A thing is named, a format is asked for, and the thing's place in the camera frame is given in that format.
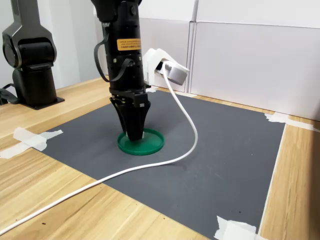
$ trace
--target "white cable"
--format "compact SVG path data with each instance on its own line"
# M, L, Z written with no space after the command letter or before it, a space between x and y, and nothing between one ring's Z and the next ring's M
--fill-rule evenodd
M167 165L167 164L172 164L172 163L175 163L175 162L187 157L189 154L192 153L192 151L196 148L196 145L197 145L197 142L198 142L198 132L197 132L197 129L196 129L196 126L195 126L194 122L192 121L192 119L190 118L189 114L187 113L185 108L182 106L182 104L178 100L175 92L173 91L173 89L172 89L172 87L171 87L171 85L169 83L168 77L166 75L166 71L164 70L165 65L166 65L166 62L164 62L163 66L162 66L162 74L163 74L164 80L165 80L166 84L168 85L168 88L169 88L170 93L172 94L174 100L176 101L176 103L178 104L180 109L182 110L183 114L188 119L188 121L191 124L191 127L192 127L192 129L194 131L194 144L193 144L192 148L188 152L186 152L184 155L182 155L182 156L180 156L178 158L175 158L175 159L172 159L172 160L168 160L168 161L163 161L163 162L146 164L146 165L142 165L142 166L136 166L136 167L128 168L126 170L119 171L119 172L114 173L114 174L112 174L110 176L106 176L105 178L102 178L102 179L100 179L98 181L90 183L87 186L84 186L84 187L82 187L82 188L80 188L80 189L78 189L76 191L73 191L73 192L69 193L68 195L65 195L65 196L61 197L60 199L50 203L49 205L39 209L38 211L30 214L29 216L26 216L25 218L23 218L23 219L21 219L19 221L16 221L15 223L13 223L10 226L6 227L5 229L1 230L0 231L0 236L5 234L6 232L10 231L11 229L14 229L15 227L19 226L20 224L23 224L23 223L29 221L30 219L34 218L35 216L47 211L48 209L54 207L55 205L58 205L59 203L63 202L64 200L67 200L68 198L71 198L74 195L77 195L78 193L81 193L81 192L83 192L83 191L85 191L85 190L87 190L89 188L92 188L92 187L94 187L94 186L96 186L98 184L101 184L104 181L107 181L107 180L112 179L114 177L117 177L119 175L122 175L122 174L125 174L125 173L128 173L128 172L132 172L132 171L135 171L135 170L146 169L146 168L151 168L151 167L157 167L157 166Z

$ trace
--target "label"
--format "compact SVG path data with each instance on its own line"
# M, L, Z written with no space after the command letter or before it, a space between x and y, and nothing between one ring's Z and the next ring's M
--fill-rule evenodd
M140 38L127 38L118 39L116 41L119 51L140 50L141 39Z

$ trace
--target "black cable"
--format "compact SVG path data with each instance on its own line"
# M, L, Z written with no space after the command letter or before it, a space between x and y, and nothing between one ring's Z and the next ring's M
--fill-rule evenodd
M102 79L105 80L107 83L109 83L110 81L105 77L104 72L101 69L99 58L98 58L98 52L99 52L100 46L107 43L109 38L109 33L106 32L104 27L102 29L103 29L103 40L94 47L94 62Z
M121 69L120 69L120 72L118 73L118 76L116 76L114 79L112 79L110 82L115 82L115 81L118 81L122 75L125 73L126 71L126 68L127 67L132 67L135 65L135 62L130 59L130 58L126 58L124 60L124 62L122 63L122 66L121 66Z
M7 104L10 102L11 104L18 104L19 98L13 95L11 92L7 90L9 87L15 87L13 83L9 83L5 85L3 88L0 88L0 105Z
M106 29L103 27L103 40L101 42L99 42L95 47L94 47L94 62L95 62L95 65L96 65L96 68L100 74L100 76L102 77L102 79L104 81L106 81L107 83L110 83L110 82L115 82L115 81L118 81L122 75L125 73L126 71L126 68L127 67L132 67L135 65L135 61L133 61L132 59L130 58L126 58L121 66L121 69L118 73L118 76L116 76L114 79L112 80L108 80L106 77L105 77L105 74L104 72L102 71L101 69L101 66L100 66L100 62L99 62L99 57L98 57L98 53L99 53L99 48L101 45L104 45L107 43L108 41L108 38L109 38L109 33L106 32Z

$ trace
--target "gray mat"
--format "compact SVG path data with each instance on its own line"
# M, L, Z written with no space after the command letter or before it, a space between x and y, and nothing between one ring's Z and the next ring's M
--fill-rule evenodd
M258 229L285 124L269 122L260 112L178 98L198 130L194 152L105 184L211 239L217 216ZM121 126L111 104L51 129L63 134L48 140L43 153L97 180L183 155L194 143L185 116L170 93L157 91L149 99L145 127L165 138L158 153L132 156L118 149Z

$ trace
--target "white wall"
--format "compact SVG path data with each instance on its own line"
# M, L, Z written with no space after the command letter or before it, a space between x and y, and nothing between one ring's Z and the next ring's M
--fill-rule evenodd
M69 1L80 81L97 78L100 75L94 59L94 48L98 43L93 16L94 5L90 0Z
M320 120L320 1L199 0L191 93Z
M199 0L197 22L320 28L319 0Z
M143 19L162 19L191 21L195 2L198 0L142 0L139 17Z

